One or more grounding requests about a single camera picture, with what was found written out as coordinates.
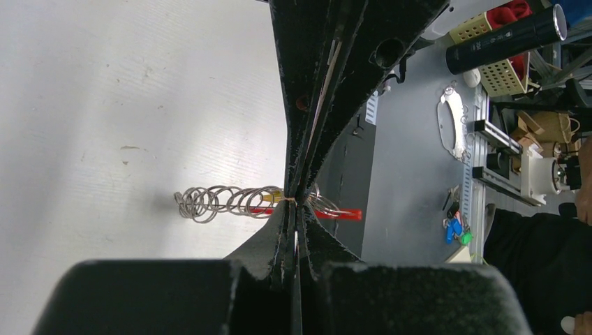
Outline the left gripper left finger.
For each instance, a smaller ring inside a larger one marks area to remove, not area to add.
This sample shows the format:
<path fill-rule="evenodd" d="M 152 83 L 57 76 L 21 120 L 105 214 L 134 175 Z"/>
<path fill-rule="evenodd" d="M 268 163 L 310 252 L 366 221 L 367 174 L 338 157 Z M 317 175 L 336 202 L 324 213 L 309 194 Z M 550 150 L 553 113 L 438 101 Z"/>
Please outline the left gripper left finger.
<path fill-rule="evenodd" d="M 86 260 L 59 280 L 35 334 L 245 334 L 285 329 L 287 296 L 239 260 Z"/>

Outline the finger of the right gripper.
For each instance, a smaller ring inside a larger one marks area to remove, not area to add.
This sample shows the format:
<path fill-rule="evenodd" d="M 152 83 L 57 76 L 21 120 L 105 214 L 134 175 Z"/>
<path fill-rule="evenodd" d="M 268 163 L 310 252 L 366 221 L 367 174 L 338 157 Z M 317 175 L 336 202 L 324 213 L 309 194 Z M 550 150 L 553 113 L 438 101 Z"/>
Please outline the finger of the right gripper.
<path fill-rule="evenodd" d="M 284 194 L 302 197 L 365 1 L 270 1 L 288 127 Z"/>
<path fill-rule="evenodd" d="M 326 156 L 350 120 L 400 63 L 448 1 L 339 1 L 335 49 L 320 77 L 298 200 L 308 198 Z"/>

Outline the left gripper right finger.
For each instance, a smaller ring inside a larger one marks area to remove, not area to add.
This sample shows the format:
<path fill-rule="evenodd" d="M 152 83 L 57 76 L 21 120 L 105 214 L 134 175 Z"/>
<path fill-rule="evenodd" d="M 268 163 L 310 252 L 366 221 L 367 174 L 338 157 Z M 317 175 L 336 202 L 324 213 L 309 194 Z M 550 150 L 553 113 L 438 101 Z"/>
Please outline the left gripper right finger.
<path fill-rule="evenodd" d="M 304 207 L 302 334 L 530 334 L 509 282 L 487 265 L 361 261 Z"/>

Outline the yellow key tag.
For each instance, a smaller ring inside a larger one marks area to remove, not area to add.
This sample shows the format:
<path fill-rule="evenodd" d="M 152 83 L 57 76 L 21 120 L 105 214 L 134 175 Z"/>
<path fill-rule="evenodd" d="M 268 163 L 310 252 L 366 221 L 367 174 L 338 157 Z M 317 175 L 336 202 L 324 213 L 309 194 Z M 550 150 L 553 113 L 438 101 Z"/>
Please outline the yellow key tag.
<path fill-rule="evenodd" d="M 284 199 L 280 188 L 266 188 L 261 193 L 261 200 L 269 204 L 275 204 Z"/>

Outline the red handled keyring holder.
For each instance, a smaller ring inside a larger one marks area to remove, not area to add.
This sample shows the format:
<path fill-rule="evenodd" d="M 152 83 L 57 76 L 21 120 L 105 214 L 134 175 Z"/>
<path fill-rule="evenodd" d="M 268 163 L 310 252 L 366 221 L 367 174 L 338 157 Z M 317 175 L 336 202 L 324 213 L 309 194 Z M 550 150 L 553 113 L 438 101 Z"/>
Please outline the red handled keyring holder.
<path fill-rule="evenodd" d="M 219 214 L 232 214 L 255 219 L 270 217 L 277 205 L 261 200 L 261 193 L 266 188 L 240 188 L 238 186 L 192 187 L 184 192 L 177 191 L 173 198 L 178 206 L 179 215 L 200 224 L 213 221 Z M 362 210 L 342 209 L 323 196 L 318 185 L 314 185 L 306 203 L 318 218 L 360 221 Z"/>

